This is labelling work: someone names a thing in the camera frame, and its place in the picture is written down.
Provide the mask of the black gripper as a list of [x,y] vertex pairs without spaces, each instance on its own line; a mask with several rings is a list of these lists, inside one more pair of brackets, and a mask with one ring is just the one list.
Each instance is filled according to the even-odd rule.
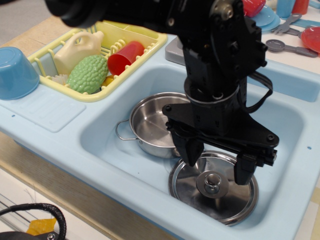
[[168,118],[167,129],[184,163],[193,167],[205,144],[236,153],[234,180],[238,185],[249,184],[256,165],[274,164],[279,137],[244,110],[246,95],[239,89],[215,101],[187,98],[189,103],[162,108]]

